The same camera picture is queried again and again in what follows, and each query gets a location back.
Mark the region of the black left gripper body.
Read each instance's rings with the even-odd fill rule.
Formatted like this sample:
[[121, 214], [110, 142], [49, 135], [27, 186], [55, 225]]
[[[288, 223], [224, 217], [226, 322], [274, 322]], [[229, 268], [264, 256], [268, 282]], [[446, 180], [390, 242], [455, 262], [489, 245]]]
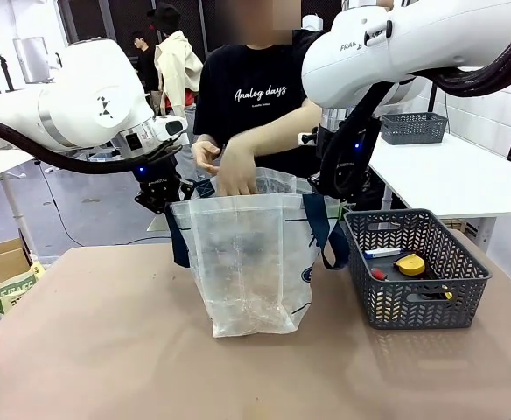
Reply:
[[175, 155], [181, 150], [181, 146], [159, 147], [146, 156], [146, 161], [132, 171], [139, 184], [139, 193], [164, 198], [166, 204], [179, 200], [181, 177]]

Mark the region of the person's left hand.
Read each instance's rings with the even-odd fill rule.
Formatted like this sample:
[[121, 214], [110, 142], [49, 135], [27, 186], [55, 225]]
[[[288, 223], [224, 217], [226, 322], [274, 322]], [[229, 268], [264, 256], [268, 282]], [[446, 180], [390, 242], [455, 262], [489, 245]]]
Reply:
[[243, 143], [227, 145], [217, 172], [217, 193], [219, 196], [257, 194], [254, 153]]

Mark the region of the person's right hand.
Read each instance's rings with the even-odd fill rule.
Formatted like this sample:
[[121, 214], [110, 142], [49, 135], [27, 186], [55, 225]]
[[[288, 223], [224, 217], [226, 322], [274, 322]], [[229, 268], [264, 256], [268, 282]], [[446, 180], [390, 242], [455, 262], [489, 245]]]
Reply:
[[216, 175], [219, 166], [214, 162], [221, 154], [221, 149], [210, 136], [201, 136], [192, 145], [192, 156], [195, 164], [202, 170]]

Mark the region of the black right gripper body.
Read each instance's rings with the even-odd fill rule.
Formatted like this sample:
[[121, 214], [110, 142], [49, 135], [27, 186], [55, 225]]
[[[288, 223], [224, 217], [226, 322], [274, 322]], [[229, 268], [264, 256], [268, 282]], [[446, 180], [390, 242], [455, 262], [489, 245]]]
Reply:
[[362, 187], [382, 122], [347, 118], [330, 136], [323, 149], [318, 192], [335, 199], [352, 198]]

